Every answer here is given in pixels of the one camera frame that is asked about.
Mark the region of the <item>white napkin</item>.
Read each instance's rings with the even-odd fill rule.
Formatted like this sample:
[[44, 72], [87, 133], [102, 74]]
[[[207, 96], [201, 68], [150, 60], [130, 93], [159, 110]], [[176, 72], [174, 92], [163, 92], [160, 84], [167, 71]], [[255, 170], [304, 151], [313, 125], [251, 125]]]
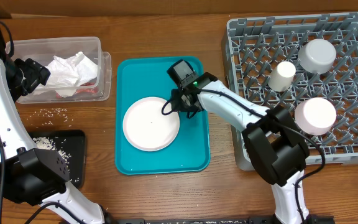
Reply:
[[56, 55], [45, 67], [49, 70], [50, 76], [46, 85], [39, 85], [33, 92], [40, 95], [56, 88], [58, 96], [66, 98], [73, 96], [77, 89], [95, 79], [98, 74], [98, 65], [91, 61], [83, 52], [78, 52], [69, 58], [61, 58]]

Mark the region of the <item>white plate with crumbs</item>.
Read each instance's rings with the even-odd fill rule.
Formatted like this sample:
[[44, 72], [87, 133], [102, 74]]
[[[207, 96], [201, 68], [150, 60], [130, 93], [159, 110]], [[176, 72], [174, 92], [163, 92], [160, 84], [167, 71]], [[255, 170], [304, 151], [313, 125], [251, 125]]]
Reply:
[[159, 97], [146, 97], [132, 104], [124, 115], [122, 128], [126, 140], [136, 149], [154, 152], [166, 148], [176, 138], [180, 129], [177, 112], [168, 115], [162, 109], [171, 104]]

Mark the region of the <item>red snack wrapper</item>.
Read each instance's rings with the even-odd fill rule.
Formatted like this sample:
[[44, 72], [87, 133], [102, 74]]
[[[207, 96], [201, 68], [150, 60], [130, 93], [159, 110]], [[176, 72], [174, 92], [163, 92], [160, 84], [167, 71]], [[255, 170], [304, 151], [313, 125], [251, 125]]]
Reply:
[[77, 90], [67, 90], [67, 91], [57, 91], [56, 97], [67, 98], [80, 93], [96, 94], [98, 91], [99, 91], [98, 87], [84, 88], [84, 89], [77, 89]]

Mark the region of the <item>white cup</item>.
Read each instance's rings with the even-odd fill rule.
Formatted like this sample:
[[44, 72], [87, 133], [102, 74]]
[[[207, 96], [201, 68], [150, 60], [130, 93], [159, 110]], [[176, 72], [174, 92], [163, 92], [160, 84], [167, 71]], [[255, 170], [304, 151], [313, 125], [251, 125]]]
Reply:
[[283, 92], [290, 88], [295, 73], [294, 64], [288, 61], [280, 62], [270, 73], [268, 86], [274, 91]]

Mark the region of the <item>pink small bowl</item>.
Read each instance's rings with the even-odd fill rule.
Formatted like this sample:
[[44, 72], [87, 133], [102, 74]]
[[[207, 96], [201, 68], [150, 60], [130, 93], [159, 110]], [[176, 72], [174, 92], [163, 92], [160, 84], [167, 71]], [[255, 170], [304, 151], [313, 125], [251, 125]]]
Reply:
[[324, 98], [311, 98], [301, 102], [295, 109], [295, 122], [307, 134], [326, 134], [336, 120], [336, 109]]

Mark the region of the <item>grey bowl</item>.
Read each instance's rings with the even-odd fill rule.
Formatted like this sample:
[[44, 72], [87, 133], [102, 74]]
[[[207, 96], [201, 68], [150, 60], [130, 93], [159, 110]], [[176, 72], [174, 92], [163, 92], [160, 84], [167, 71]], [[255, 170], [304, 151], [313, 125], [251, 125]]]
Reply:
[[324, 74], [331, 69], [336, 59], [336, 49], [327, 40], [314, 39], [302, 46], [298, 59], [305, 71]]

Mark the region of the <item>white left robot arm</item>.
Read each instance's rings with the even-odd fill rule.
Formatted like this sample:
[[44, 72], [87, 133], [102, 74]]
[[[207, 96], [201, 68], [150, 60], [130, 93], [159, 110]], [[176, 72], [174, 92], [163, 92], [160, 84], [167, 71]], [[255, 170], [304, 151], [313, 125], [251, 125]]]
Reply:
[[15, 102], [45, 85], [50, 72], [30, 58], [13, 60], [14, 51], [5, 47], [0, 29], [0, 223], [4, 199], [39, 206], [28, 223], [46, 208], [68, 223], [115, 223], [70, 182], [64, 158], [57, 151], [39, 149], [29, 136]]

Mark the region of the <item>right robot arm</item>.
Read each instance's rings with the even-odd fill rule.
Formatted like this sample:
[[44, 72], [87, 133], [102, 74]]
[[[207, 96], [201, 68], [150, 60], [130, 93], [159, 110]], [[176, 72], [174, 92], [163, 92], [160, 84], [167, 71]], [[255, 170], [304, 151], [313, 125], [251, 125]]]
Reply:
[[172, 112], [185, 112], [190, 119], [200, 111], [209, 111], [241, 132], [254, 170], [272, 186], [275, 213], [271, 223], [333, 223], [332, 218], [310, 214], [305, 205], [303, 180], [323, 166], [305, 172], [314, 141], [300, 132], [287, 109], [251, 103], [214, 75], [198, 75], [183, 59], [167, 73], [177, 86], [167, 101]]

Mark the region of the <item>pile of rice waste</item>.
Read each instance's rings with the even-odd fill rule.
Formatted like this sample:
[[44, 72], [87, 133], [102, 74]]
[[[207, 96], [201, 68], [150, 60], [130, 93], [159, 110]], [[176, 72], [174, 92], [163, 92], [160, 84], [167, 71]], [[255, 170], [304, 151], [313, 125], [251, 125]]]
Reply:
[[71, 154], [68, 152], [65, 152], [62, 149], [62, 147], [58, 147], [56, 145], [56, 142], [53, 139], [48, 138], [48, 137], [37, 137], [37, 138], [32, 138], [32, 139], [36, 143], [36, 145], [39, 149], [57, 151], [67, 164], [70, 163], [69, 160], [71, 158]]

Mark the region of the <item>scattered rice grains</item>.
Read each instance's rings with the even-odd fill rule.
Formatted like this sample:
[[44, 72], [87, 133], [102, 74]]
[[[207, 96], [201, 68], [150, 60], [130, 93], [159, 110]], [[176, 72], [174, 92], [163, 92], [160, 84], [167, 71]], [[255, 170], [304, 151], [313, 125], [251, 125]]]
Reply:
[[36, 110], [26, 117], [24, 121], [26, 125], [35, 129], [52, 127], [71, 128], [74, 119], [69, 117], [67, 108], [57, 107]]

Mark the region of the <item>teal plastic tray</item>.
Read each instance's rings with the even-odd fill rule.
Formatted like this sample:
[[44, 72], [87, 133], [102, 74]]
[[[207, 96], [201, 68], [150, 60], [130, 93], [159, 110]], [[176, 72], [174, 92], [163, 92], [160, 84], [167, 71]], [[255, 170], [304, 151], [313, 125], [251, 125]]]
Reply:
[[165, 100], [176, 84], [167, 70], [179, 57], [136, 58], [117, 68], [115, 165], [125, 175], [198, 172], [210, 162], [208, 114], [202, 111], [191, 119], [180, 113], [180, 129], [175, 140], [155, 152], [141, 151], [124, 136], [126, 111], [137, 100], [156, 96]]

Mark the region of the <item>clear plastic bin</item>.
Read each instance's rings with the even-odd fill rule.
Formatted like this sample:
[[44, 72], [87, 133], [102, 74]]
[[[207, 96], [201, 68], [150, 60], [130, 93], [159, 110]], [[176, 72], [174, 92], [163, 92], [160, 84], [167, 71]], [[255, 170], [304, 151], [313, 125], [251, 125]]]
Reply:
[[18, 99], [20, 104], [61, 103], [81, 101], [104, 101], [109, 98], [111, 90], [112, 65], [111, 56], [102, 51], [101, 41], [97, 37], [61, 37], [49, 39], [15, 40], [13, 59], [26, 60], [31, 58], [46, 67], [56, 55], [69, 58], [83, 52], [91, 61], [98, 65], [97, 77], [75, 89], [98, 87], [96, 94], [80, 93], [67, 98], [57, 98], [56, 88], [40, 95], [32, 93]]

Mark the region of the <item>cardboard backdrop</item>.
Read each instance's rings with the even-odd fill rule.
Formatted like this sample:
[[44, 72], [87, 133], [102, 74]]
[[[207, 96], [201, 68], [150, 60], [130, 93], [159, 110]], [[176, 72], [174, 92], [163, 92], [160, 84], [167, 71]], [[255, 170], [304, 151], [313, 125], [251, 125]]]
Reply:
[[358, 11], [358, 0], [0, 0], [0, 18]]

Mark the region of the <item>black tray bin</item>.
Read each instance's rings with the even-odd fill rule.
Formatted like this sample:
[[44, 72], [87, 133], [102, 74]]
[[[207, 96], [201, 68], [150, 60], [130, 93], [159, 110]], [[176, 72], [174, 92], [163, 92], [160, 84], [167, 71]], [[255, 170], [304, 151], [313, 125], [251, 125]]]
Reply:
[[71, 154], [69, 164], [66, 163], [70, 174], [70, 182], [81, 189], [85, 181], [86, 165], [86, 136], [82, 130], [35, 131], [29, 133], [31, 138], [48, 137]]

